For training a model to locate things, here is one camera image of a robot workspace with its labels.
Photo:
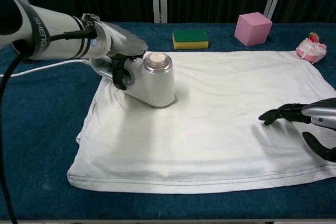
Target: power cord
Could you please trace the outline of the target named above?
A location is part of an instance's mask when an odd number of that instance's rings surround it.
[[[9,217],[11,218],[11,221],[13,224],[17,224],[17,220],[13,211],[11,196],[9,195],[6,178],[5,178],[5,167],[4,167],[4,153],[3,153],[3,140],[2,140],[2,123],[1,123],[1,109],[2,109],[2,100],[5,92],[6,85],[10,79],[10,76],[14,72],[15,68],[19,63],[25,59],[30,57],[34,52],[34,47],[29,47],[25,52],[22,52],[19,54],[13,62],[9,65],[7,68],[4,76],[1,78],[0,81],[0,181],[1,181],[1,187],[2,191],[4,193]]]
[[[53,68],[53,67],[58,67],[61,65],[65,65],[65,64],[69,64],[69,63],[82,63],[85,65],[91,65],[89,60],[67,60],[67,61],[62,61],[59,63],[55,63],[55,64],[51,64],[51,65],[47,65],[47,66],[43,66],[43,67],[39,67],[39,68],[34,68],[34,69],[30,69],[21,73],[14,73],[11,75],[11,77],[18,77],[18,76],[23,76],[24,74],[28,74],[28,73],[32,73],[35,71],[40,71],[40,70],[44,70],[44,69],[48,69],[48,68]]]

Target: green sponge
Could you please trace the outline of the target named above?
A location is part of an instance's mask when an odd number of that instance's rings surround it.
[[[174,49],[205,49],[209,39],[203,29],[173,31]]]

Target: stitching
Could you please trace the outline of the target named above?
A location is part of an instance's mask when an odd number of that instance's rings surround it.
[[[268,174],[268,175],[261,175],[261,176],[254,176],[254,177],[246,177],[246,178],[224,178],[224,179],[207,179],[207,180],[165,180],[165,179],[142,179],[142,178],[100,178],[100,177],[88,177],[88,176],[80,176],[80,175],[70,175],[74,177],[81,177],[81,178],[97,178],[97,179],[128,179],[128,180],[144,180],[144,181],[162,181],[162,182],[206,182],[206,181],[221,181],[221,180],[235,180],[235,179],[249,179],[249,178],[261,178],[261,177],[267,177],[267,176],[275,176],[275,175],[282,175],[282,174],[288,174],[288,173],[296,173],[296,172],[304,172],[306,170],[313,170],[316,168],[321,167],[328,167],[328,166],[318,166],[310,169],[303,169],[303,170],[296,170],[294,172],[285,172],[285,173],[275,173],[275,174]],[[323,170],[334,170],[335,168],[327,168]]]
[[[284,177],[278,177],[278,178],[290,178],[290,177],[298,177],[298,176],[303,176],[303,175],[308,175],[308,174],[313,174],[316,172],[321,172],[323,170],[317,170],[315,172],[311,173],[305,173],[305,174],[300,174],[300,175],[292,175],[292,176],[284,176]],[[103,181],[87,181],[83,179],[73,179],[70,178],[73,181],[82,181],[82,182],[97,182],[97,183],[118,183],[118,184],[138,184],[138,185],[158,185],[158,186],[209,186],[209,185],[223,185],[223,184],[242,184],[242,183],[251,183],[251,182],[261,182],[264,180],[271,180],[271,179],[278,179],[278,178],[266,178],[266,179],[261,179],[261,180],[254,180],[254,181],[242,181],[242,182],[226,182],[226,183],[215,183],[215,184],[189,184],[189,185],[169,185],[169,184],[155,184],[155,183],[135,183],[135,182],[103,182]]]

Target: strawberry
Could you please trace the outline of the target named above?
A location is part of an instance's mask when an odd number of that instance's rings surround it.
[[[309,33],[309,37],[308,37],[312,42],[319,42],[320,41],[320,37],[317,35],[317,33],[315,32],[311,32]]]

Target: black cable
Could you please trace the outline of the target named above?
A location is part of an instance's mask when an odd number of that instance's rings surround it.
[[[1,181],[1,187],[2,191],[4,193],[7,209],[9,216],[11,218],[11,221],[13,224],[17,224],[17,220],[13,211],[13,206],[12,206],[12,201],[11,201],[11,196],[9,195],[7,183],[6,183],[6,178],[5,178],[5,167],[4,167],[4,153],[3,153],[3,140],[2,140],[2,124],[1,124],[1,109],[2,109],[2,100],[5,92],[6,85],[10,79],[10,76],[14,72],[15,68],[19,63],[31,56],[34,52],[34,47],[30,47],[28,50],[25,52],[19,54],[13,62],[9,65],[7,68],[6,72],[4,73],[4,76],[1,78],[0,82],[0,181]]]

